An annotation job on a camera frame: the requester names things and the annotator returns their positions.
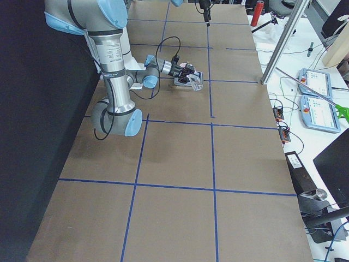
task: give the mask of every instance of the red object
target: red object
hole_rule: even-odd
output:
[[[251,26],[257,25],[257,22],[258,22],[258,19],[260,18],[263,7],[264,7],[264,1],[257,1],[256,7],[255,7],[255,12],[253,14],[253,18],[251,21]]]

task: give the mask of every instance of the brown floor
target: brown floor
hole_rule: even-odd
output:
[[[204,89],[163,76],[153,100],[132,94],[131,138],[97,141],[86,117],[27,260],[312,261],[244,8],[216,4],[209,30],[194,4],[134,2],[129,17],[139,62],[180,36]]]

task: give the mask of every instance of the black partition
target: black partition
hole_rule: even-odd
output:
[[[0,1],[0,261],[24,261],[99,80],[46,25],[44,1]]]

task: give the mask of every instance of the blue joint cap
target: blue joint cap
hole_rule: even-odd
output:
[[[127,25],[127,10],[124,0],[97,0],[99,9],[105,18],[115,26],[122,29]]]
[[[153,55],[147,55],[146,61],[144,62],[144,66],[148,66],[150,62],[153,60],[154,56]]]
[[[46,23],[49,27],[68,34],[83,35],[83,30],[73,26],[47,12],[45,12]]]
[[[143,85],[146,88],[154,88],[155,86],[157,86],[157,82],[158,77],[155,75],[148,75],[145,78],[143,78]]]
[[[129,122],[127,123],[125,136],[135,136],[136,134],[138,134],[142,126],[142,119],[143,119],[142,111],[139,109],[136,109],[132,113],[129,119]]]
[[[183,4],[183,0],[171,0],[171,3],[172,3],[175,7],[179,7],[181,4]]]

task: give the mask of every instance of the white table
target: white table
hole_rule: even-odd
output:
[[[257,26],[267,22],[268,20],[270,20],[269,14],[266,14],[265,16],[261,16]],[[283,21],[283,20],[279,20],[279,21],[280,21],[279,23],[280,25],[284,25],[286,23],[286,21]],[[273,47],[276,45],[277,42],[270,37],[270,33],[275,29],[276,28],[274,28],[274,25],[268,25],[265,28],[253,34],[257,51],[258,50],[270,51],[273,49]],[[323,57],[323,55],[326,52],[324,51],[324,47],[323,45],[321,45],[321,41],[319,40],[317,34],[315,33],[314,29],[312,28],[307,18],[302,18],[299,21],[296,27],[296,30],[297,30],[296,34],[294,34],[291,37],[289,43],[287,44],[287,48],[284,51],[285,54],[282,55],[278,63],[278,67],[297,78],[298,72],[300,69],[309,68],[317,55],[318,56],[316,58],[316,62],[318,61],[319,57],[320,56]],[[314,42],[314,47],[318,45],[320,46],[314,48],[310,57],[306,56],[308,52],[286,54],[286,53],[292,53],[292,52],[302,52],[310,47],[311,42]],[[271,52],[262,52],[262,51],[258,52],[258,57],[260,59],[261,68],[263,71],[265,70],[266,64],[269,62],[269,59],[271,56],[272,56]],[[320,59],[315,69],[322,69],[325,67],[326,66],[322,63]],[[328,72],[330,74],[332,87],[348,89],[348,87],[345,85],[345,82],[340,76],[336,67],[325,69],[323,71]],[[277,98],[283,103],[284,106],[292,107],[292,103],[286,100],[282,95],[282,90],[280,88],[280,78],[282,76],[283,75],[278,71],[275,71],[273,73],[269,83],[267,83],[269,96],[270,96],[270,99]],[[299,104],[301,93],[299,91],[297,92],[297,84],[293,80],[284,78],[282,80],[282,89],[285,97],[289,98],[290,100],[294,100],[297,104]],[[341,106],[349,107],[349,92],[333,90],[333,101],[340,104]],[[339,120],[341,133],[332,134],[332,133],[317,131],[317,130],[313,130],[305,127],[299,110],[295,110],[293,113],[290,113],[290,111],[291,111],[290,109],[284,110],[285,122],[288,125],[291,124],[291,132],[297,134],[304,143],[303,152],[299,155],[299,157],[303,162],[305,168],[307,169],[308,173],[310,174],[311,178],[317,185],[317,187],[323,188],[328,192],[328,189],[326,185],[323,183],[320,175],[318,174],[312,160],[323,149],[325,149],[332,141],[334,141],[344,130],[349,128],[349,124],[346,122],[344,118],[342,118]],[[291,152],[291,151],[300,152],[301,149],[302,149],[302,143],[295,136],[291,135],[291,142],[285,144],[284,152]],[[327,200],[330,202],[330,204],[335,203],[333,197],[330,194]],[[326,251],[327,251],[324,247],[329,246],[330,242],[316,244],[314,243],[310,235],[308,235],[308,240],[309,240],[309,245],[311,248],[313,258],[323,260],[325,258]],[[335,257],[349,259],[349,238],[348,237],[346,241],[335,242],[333,244],[333,248],[335,250],[330,252],[330,255],[327,260],[334,261]]]

